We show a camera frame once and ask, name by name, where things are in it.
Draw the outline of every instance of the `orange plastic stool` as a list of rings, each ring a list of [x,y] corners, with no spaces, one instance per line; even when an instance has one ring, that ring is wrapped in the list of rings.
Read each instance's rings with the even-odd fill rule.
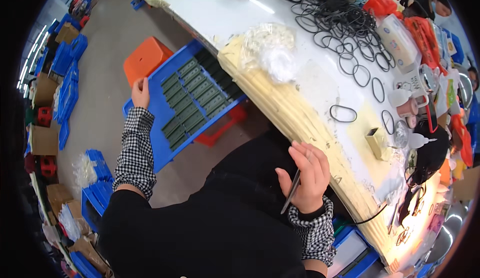
[[[55,164],[55,157],[53,156],[42,156],[40,157],[40,168],[42,170],[42,175],[47,178],[52,178],[57,171],[57,165]]]
[[[123,63],[130,87],[140,78],[150,76],[153,71],[167,61],[173,52],[153,36],[148,37]]]
[[[52,122],[52,108],[51,107],[40,107],[38,109],[38,125],[42,127],[50,127]]]
[[[213,135],[207,135],[205,133],[200,134],[199,136],[197,136],[197,138],[195,138],[195,142],[204,144],[207,147],[211,148],[213,147],[217,139],[219,139],[219,137],[222,136],[222,134],[225,133],[225,131],[227,131],[231,126],[247,119],[247,112],[241,105],[237,105],[233,107],[227,113],[227,115],[230,116],[231,118],[231,120],[228,123],[226,123]]]

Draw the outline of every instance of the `orange plastic bag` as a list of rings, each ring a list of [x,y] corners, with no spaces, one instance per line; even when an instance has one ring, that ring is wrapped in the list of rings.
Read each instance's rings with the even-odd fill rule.
[[[362,8],[376,17],[394,13],[397,18],[403,19],[402,13],[397,11],[397,4],[393,0],[368,0]]]
[[[422,64],[427,64],[432,70],[436,67],[447,76],[448,72],[440,64],[440,52],[438,50],[435,32],[430,26],[428,19],[417,16],[405,18],[405,27],[410,31],[422,54]]]

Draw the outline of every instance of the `hand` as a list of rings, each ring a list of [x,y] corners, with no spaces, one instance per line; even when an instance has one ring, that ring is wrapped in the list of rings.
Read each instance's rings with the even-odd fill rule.
[[[323,195],[330,182],[330,166],[324,152],[311,144],[293,141],[288,148],[290,156],[300,170],[300,185],[291,203],[303,214],[312,213],[324,204]],[[282,168],[277,167],[278,181],[285,197],[289,195],[292,180]]]
[[[138,79],[131,88],[131,100],[135,107],[148,108],[150,94],[148,93],[148,78]]]

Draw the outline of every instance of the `tweezers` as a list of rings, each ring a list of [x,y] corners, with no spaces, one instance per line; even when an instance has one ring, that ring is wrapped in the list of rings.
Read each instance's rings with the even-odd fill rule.
[[[308,161],[310,162],[310,157],[312,156],[312,151],[310,151],[310,154],[308,155]],[[295,195],[295,192],[297,191],[297,188],[300,185],[300,169],[297,168],[297,172],[295,173],[295,177],[293,178],[292,181],[292,187],[290,188],[290,191],[288,192],[288,197],[286,198],[285,204],[283,205],[282,211],[280,211],[280,214],[283,215],[285,213],[285,210],[287,210],[287,207],[289,206],[290,202],[292,201],[293,196]]]

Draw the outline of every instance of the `checkered sleeve cover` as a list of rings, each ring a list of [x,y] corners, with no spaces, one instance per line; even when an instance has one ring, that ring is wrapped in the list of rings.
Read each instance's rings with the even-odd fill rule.
[[[153,173],[153,151],[150,130],[155,117],[143,107],[130,108],[121,138],[122,151],[117,159],[113,191],[119,185],[131,184],[150,200],[157,182]]]
[[[288,210],[288,219],[295,227],[295,231],[303,241],[302,260],[318,259],[327,266],[333,264],[333,257],[337,250],[332,246],[333,237],[333,202],[323,196],[325,213],[312,221],[299,220],[299,210],[291,206]]]

